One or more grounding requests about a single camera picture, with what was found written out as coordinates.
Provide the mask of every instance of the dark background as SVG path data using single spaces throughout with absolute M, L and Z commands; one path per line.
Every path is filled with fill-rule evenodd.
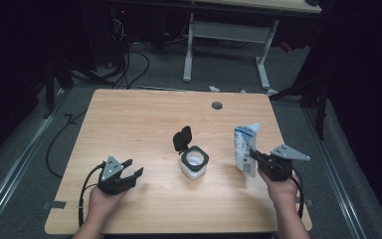
M 312 47 L 294 84 L 327 77 L 327 95 L 382 205 L 382 1 L 333 3 L 321 1 L 322 14 L 350 17 L 348 24 L 321 26 L 283 19 L 274 46 L 286 42 L 292 48 Z M 112 26 L 103 6 L 55 4 L 0 1 L 0 145 L 38 103 L 36 93 L 46 80 L 50 59 L 67 58 L 95 70 L 96 65 L 115 58 L 116 45 L 108 34 Z M 186 18 L 185 13 L 159 9 L 125 9 L 130 21 L 125 29 L 131 39 L 149 41 L 159 48 L 180 33 L 183 21 L 178 19 Z M 152 21 L 141 17 L 144 15 Z M 218 19 L 225 18 L 238 21 L 230 16 Z M 239 19 L 254 24 L 251 18 Z M 60 68 L 57 71 L 64 73 L 55 74 L 66 76 L 71 69 Z M 70 85 L 66 80 L 61 82 L 63 86 Z M 310 86 L 299 94 L 315 95 L 319 89 Z

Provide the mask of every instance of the wooden table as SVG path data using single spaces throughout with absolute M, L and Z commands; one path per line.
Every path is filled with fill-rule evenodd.
M 223 104 L 221 110 L 213 102 Z M 267 187 L 235 166 L 234 128 L 262 124 L 257 148 L 263 152 L 282 135 L 269 98 L 259 94 L 97 90 L 46 223 L 50 234 L 78 228 L 78 201 L 89 172 L 109 155 L 133 165 L 122 176 L 144 167 L 122 199 L 104 233 L 231 233 L 277 230 Z M 207 170 L 190 180 L 180 169 L 172 137 L 190 125 L 193 139 L 210 156 Z M 98 173 L 90 184 L 97 182 Z M 87 215 L 89 192 L 85 195 Z M 304 211 L 303 223 L 311 221 Z

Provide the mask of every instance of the black cable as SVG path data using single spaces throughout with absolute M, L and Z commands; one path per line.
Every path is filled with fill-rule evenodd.
M 295 183 L 297 189 L 299 190 L 299 209 L 297 211 L 297 214 L 299 218 L 302 218 L 302 212 L 303 212 L 303 203 L 304 203 L 304 196 L 302 191 L 302 178 L 300 177 L 299 173 L 296 171 L 296 169 L 293 167 L 293 171 L 296 174 L 296 177 L 299 179 L 299 182 L 293 178 L 293 176 L 290 177 L 290 179 Z
M 84 202 L 85 202 L 84 196 L 85 196 L 86 189 L 89 188 L 89 186 L 87 186 L 87 183 L 89 182 L 89 179 L 93 175 L 93 173 L 95 173 L 95 171 L 97 171 L 100 168 L 104 168 L 105 165 L 106 165 L 106 163 L 103 162 L 103 163 L 99 164 L 98 166 L 96 166 L 95 168 L 93 168 L 93 170 L 87 176 L 85 183 L 83 184 L 83 189 L 82 189 L 82 193 L 80 194 L 80 200 L 79 200 L 79 225 L 80 225 L 80 227 L 84 223 Z
M 119 65 L 116 67 L 116 69 L 113 72 L 110 72 L 107 75 L 102 76 L 101 78 L 104 80 L 107 80 L 111 77 L 114 77 L 114 76 L 118 75 L 120 72 L 122 72 L 123 67 L 124 67 L 124 63 L 123 63 L 123 60 L 121 60 Z M 75 74 L 74 72 L 71 72 L 71 77 L 73 77 L 77 80 L 80 80 L 80 81 L 90 81 L 91 80 L 91 78 L 89 78 L 89 77 L 83 77 L 83 76 Z
M 181 39 L 180 41 L 178 40 L 176 42 L 165 43 L 164 46 L 173 50 L 182 50 L 188 46 L 188 43 L 184 42 L 185 40 L 187 40 L 187 38 Z
M 126 68 L 124 69 L 124 71 L 123 71 L 123 74 L 116 80 L 116 82 L 114 83 L 114 85 L 113 85 L 113 89 L 114 88 L 116 88 L 116 85 L 118 85 L 117 86 L 117 88 L 119 89 L 120 88 L 120 86 L 122 85 L 122 83 L 123 83 L 123 80 L 125 80 L 125 82 L 126 82 L 126 85 L 128 86 L 128 79 L 126 78 L 126 73 L 128 72 L 128 69 L 129 69 L 129 62 L 130 62 L 130 60 L 129 60 L 129 50 L 127 51 L 127 54 L 126 54 L 126 58 L 127 58 L 127 61 L 126 61 Z
M 134 80 L 132 80 L 132 81 L 127 85 L 127 87 L 126 87 L 127 90 L 129 90 L 129 89 L 131 88 L 132 84 L 133 84 L 134 82 L 136 82 L 140 77 L 142 77 L 142 75 L 144 75 L 144 74 L 147 72 L 148 68 L 150 67 L 150 60 L 149 60 L 146 56 L 144 56 L 143 54 L 141 54 L 141 53 L 139 53 L 139 52 L 133 52 L 133 53 L 138 54 L 138 55 L 142 56 L 143 58 L 145 58 L 145 60 L 147 61 L 147 66 L 146 66 L 145 70 L 144 70 L 138 77 L 136 77 Z
M 204 43 L 207 43 L 207 42 L 208 43 L 213 43 L 214 46 L 212 47 L 212 49 L 210 49 L 208 51 L 198 51 L 197 47 L 201 47 L 201 46 L 196 46 L 197 44 L 193 44 L 193 48 L 192 48 L 193 52 L 200 53 L 200 54 L 209 54 L 209 53 L 214 52 L 218 48 L 218 41 L 215 40 L 215 39 L 204 39 L 204 40 L 200 39 L 200 41 L 196 42 L 196 43 L 201 43 L 203 45 L 209 45 L 209 44 L 204 44 Z
M 91 188 L 91 187 L 93 187 L 93 186 L 96 186 L 96 185 L 97 185 L 97 183 L 95 183 L 95 184 L 91 184 L 91 185 L 87 186 L 86 189 L 89 189 L 89 188 Z
M 235 83 L 232 83 L 232 82 L 229 82 L 230 84 L 234 85 L 235 87 L 241 89 L 241 91 L 245 91 L 245 89 L 243 87 L 241 87 L 240 85 L 238 84 L 235 84 Z
M 105 78 L 103 78 L 103 77 L 101 77 L 101 76 L 98 76 L 98 75 L 96 75 L 95 73 L 89 71 L 88 69 L 85 69 L 85 68 L 81 67 L 81 66 L 78 65 L 77 63 L 75 63 L 75 62 L 71 62 L 70 60 L 65 59 L 65 58 L 62 58 L 62 57 L 60 57 L 60 59 L 61 59 L 62 62 L 64 62 L 69 68 L 77 70 L 77 71 L 80 72 L 81 74 L 83 74 L 83 75 L 85 75 L 86 77 L 88 77 L 90 80 L 95 81 L 95 82 L 100 83 L 100 84 L 103 84 L 103 85 L 112 85 L 112 82 L 109 82 L 109 81 L 107 81 Z
M 62 176 L 61 176 L 60 174 L 58 174 L 57 172 L 55 172 L 55 171 L 52 169 L 52 167 L 51 167 L 51 165 L 50 165 L 50 162 L 49 162 L 49 155 L 50 155 L 50 153 L 51 153 L 52 146 L 54 145 L 54 143 L 55 143 L 55 141 L 57 140 L 57 138 L 61 135 L 61 133 L 62 133 L 62 132 L 63 132 L 69 125 L 73 124 L 73 122 L 75 122 L 78 118 L 80 118 L 82 115 L 84 115 L 86 112 L 87 112 L 87 110 L 85 110 L 85 111 L 83 111 L 82 113 L 80 113 L 80 114 L 79 114 L 78 116 L 76 116 L 74 119 L 69 120 L 69 121 L 67 122 L 67 124 L 66 124 L 63 128 L 61 128 L 61 129 L 59 130 L 59 132 L 54 136 L 54 138 L 53 138 L 52 141 L 51 141 L 51 144 L 50 144 L 49 147 L 48 147 L 48 151 L 46 152 L 46 166 L 48 167 L 49 172 L 51 172 L 51 173 L 52 173 L 54 176 L 56 176 L 56 177 L 62 178 Z
M 188 40 L 188 37 L 183 37 L 182 39 L 181 39 L 181 37 L 184 35 L 185 30 L 187 29 L 187 26 L 189 25 L 189 24 L 188 24 L 189 19 L 190 19 L 190 13 L 187 14 L 187 18 L 185 19 L 184 27 L 182 28 L 182 31 L 181 31 L 181 33 L 179 34 L 179 36 L 176 37 L 176 38 L 174 38 L 172 41 L 165 42 L 164 45 L 165 45 L 166 47 L 168 47 L 168 48 L 170 48 L 170 49 L 183 49 L 185 46 L 187 46 L 187 45 L 185 44 L 185 46 L 183 46 L 182 48 L 173 48 L 173 47 L 171 47 L 169 44 L 180 43 L 180 42 L 182 42 L 182 41 L 184 41 L 184 40 Z

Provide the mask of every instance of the wrist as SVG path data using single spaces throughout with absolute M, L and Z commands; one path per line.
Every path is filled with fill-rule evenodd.
M 89 214 L 84 224 L 92 228 L 93 230 L 101 231 L 103 229 L 104 222 L 104 219 Z
M 102 228 L 103 224 L 100 221 L 88 216 L 74 238 L 99 238 Z
M 296 205 L 294 201 L 274 202 L 274 208 L 277 213 L 296 213 Z

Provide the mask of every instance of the human hand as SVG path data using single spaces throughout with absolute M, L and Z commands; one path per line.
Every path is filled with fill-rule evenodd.
M 104 224 L 126 192 L 127 190 L 117 195 L 109 195 L 94 187 L 90 193 L 89 214 L 86 220 Z
M 271 181 L 260 168 L 258 168 L 258 173 L 268 186 L 269 197 L 275 207 L 294 206 L 297 186 L 290 178 L 285 181 Z

